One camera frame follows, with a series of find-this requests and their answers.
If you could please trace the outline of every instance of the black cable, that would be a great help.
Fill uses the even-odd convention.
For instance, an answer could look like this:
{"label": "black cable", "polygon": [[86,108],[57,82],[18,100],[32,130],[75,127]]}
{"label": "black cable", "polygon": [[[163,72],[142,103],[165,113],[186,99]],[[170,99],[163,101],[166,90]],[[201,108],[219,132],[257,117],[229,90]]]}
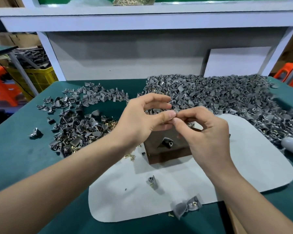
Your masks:
{"label": "black cable", "polygon": [[29,94],[29,96],[31,96],[32,98],[34,98],[34,96],[32,96],[30,93],[28,93],[23,87],[22,85],[12,77],[12,75],[6,70],[6,68],[0,63],[0,66],[2,66],[4,68],[4,70],[8,73],[8,75],[12,78],[12,80],[14,80],[16,83],[18,83],[18,85],[27,93]]}

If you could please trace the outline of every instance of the wooden edge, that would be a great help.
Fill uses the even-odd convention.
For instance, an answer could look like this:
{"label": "wooden edge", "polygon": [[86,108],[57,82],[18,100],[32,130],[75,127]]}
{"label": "wooden edge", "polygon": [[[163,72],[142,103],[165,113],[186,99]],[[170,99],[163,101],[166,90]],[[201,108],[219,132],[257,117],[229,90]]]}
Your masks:
{"label": "wooden edge", "polygon": [[230,207],[228,205],[226,205],[226,207],[227,207],[227,212],[228,212],[230,220],[231,220],[234,234],[247,234],[247,232],[243,228],[242,224],[239,222],[237,217],[234,215],[234,213],[230,209]]}

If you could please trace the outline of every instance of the fingernail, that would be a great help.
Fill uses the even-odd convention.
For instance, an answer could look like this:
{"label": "fingernail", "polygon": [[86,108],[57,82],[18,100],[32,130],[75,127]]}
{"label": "fingernail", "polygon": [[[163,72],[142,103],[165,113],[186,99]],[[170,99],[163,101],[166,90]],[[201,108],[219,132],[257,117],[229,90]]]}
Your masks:
{"label": "fingernail", "polygon": [[169,111],[169,118],[174,118],[176,116],[176,112],[174,110]]}

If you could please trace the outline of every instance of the yellow basket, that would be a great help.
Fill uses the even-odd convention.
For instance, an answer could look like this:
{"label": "yellow basket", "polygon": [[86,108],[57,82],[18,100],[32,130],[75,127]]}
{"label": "yellow basket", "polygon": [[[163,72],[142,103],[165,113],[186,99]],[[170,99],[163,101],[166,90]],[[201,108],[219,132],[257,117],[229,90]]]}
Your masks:
{"label": "yellow basket", "polygon": [[[34,96],[34,93],[30,90],[29,86],[27,85],[26,81],[22,77],[22,75],[19,73],[17,69],[14,68],[7,68],[7,71],[10,73],[12,78],[15,80],[15,83],[20,86],[20,90],[23,92],[24,96],[28,101],[32,100],[32,96],[30,96],[28,93]],[[53,67],[49,67],[44,70],[30,70],[25,69],[25,72],[27,73],[28,77],[30,78],[31,82],[36,87],[38,93],[41,93],[43,90],[45,90],[49,85],[51,85],[53,82],[58,81],[56,74],[53,70]]]}

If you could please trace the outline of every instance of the bag of screws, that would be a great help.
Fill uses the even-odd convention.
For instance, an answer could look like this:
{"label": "bag of screws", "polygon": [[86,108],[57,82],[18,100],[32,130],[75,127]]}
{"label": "bag of screws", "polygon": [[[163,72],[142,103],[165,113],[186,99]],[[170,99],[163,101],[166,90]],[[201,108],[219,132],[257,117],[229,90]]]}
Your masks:
{"label": "bag of screws", "polygon": [[114,6],[151,6],[155,0],[114,0]]}

